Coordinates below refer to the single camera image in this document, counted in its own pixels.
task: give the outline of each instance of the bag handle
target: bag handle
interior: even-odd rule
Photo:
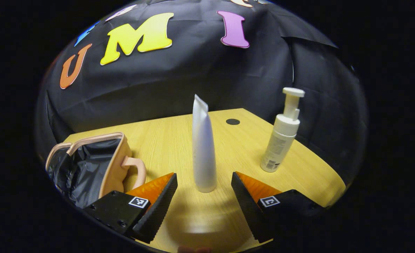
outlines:
[[[122,167],[125,168],[131,165],[137,167],[137,180],[135,181],[134,186],[132,186],[132,189],[135,189],[145,183],[147,170],[145,163],[141,159],[125,156],[122,162]]]

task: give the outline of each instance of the barcode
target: barcode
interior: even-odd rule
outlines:
[[[273,166],[274,166],[274,163],[275,163],[275,161],[269,160],[268,163],[267,163],[267,168],[272,169]]]

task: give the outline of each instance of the white pump bottle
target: white pump bottle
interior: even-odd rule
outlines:
[[[260,162],[260,167],[267,172],[275,172],[278,169],[299,127],[298,103],[299,98],[304,97],[305,92],[297,88],[285,87],[283,93],[286,94],[284,114],[276,116],[267,150]]]

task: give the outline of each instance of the screw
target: screw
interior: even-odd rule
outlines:
[[[122,227],[126,227],[126,226],[127,226],[127,223],[126,223],[126,222],[124,222],[124,221],[118,221],[118,224],[119,224],[120,226],[122,226]]]

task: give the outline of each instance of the foam letter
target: foam letter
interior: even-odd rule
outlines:
[[[99,21],[98,22],[96,22],[95,24],[93,24],[93,26],[91,26],[91,27],[89,27],[85,32],[83,32],[81,35],[79,35],[79,37],[78,37],[78,40],[76,41],[76,43],[74,44],[74,46],[73,47],[75,47],[78,43],[79,43],[79,41],[81,41],[82,39],[84,39],[86,36],[87,36],[87,34],[89,34],[89,32],[96,26],[96,24],[98,24],[99,23]]]
[[[167,23],[173,15],[173,13],[154,15],[143,22],[137,30],[130,24],[124,24],[111,30],[108,33],[108,46],[100,64],[109,64],[120,57],[120,53],[117,51],[117,44],[120,45],[124,54],[129,56],[141,37],[143,37],[143,42],[137,47],[139,52],[170,47],[172,40],[167,38]]]
[[[123,15],[123,14],[127,13],[128,11],[132,10],[135,6],[137,6],[137,5],[132,5],[132,6],[129,6],[129,7],[126,7],[124,9],[122,9],[121,11],[113,14],[111,17],[109,17],[108,19],[106,19],[106,22],[109,21],[109,20],[111,20],[111,19],[113,19],[113,18],[115,18],[115,17],[118,17],[120,15]]]
[[[223,17],[225,23],[225,36],[221,38],[221,43],[229,46],[248,48],[249,42],[245,40],[243,26],[241,22],[245,20],[240,15],[227,11],[217,11]]]
[[[61,73],[61,80],[60,80],[60,87],[62,89],[67,88],[70,86],[78,77],[79,71],[81,70],[82,62],[84,61],[84,56],[87,50],[92,46],[92,44],[88,44],[78,52],[78,59],[76,61],[76,66],[74,67],[73,73],[71,76],[68,76],[68,69],[70,68],[71,60],[73,60],[74,56],[68,58],[68,60],[62,66],[62,73]]]
[[[235,3],[236,5],[241,5],[241,6],[245,6],[245,7],[249,7],[252,8],[252,5],[248,5],[245,2],[243,2],[243,0],[231,0],[231,2]]]

